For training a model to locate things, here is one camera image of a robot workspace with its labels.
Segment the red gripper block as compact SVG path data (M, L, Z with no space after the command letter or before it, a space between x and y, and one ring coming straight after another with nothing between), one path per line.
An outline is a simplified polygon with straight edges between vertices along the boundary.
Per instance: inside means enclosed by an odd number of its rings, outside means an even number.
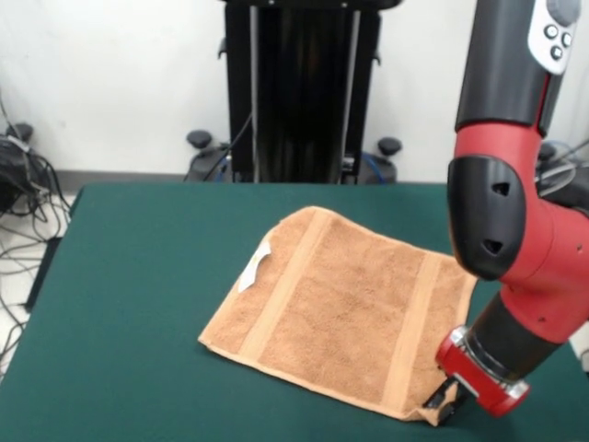
M445 425L456 414L468 394L489 414L500 417L518 406L530 390L523 379L508 382L484 368L468 348L467 334L466 326L454 328L442 341L435 356L446 379L422 407L440 410L439 425Z

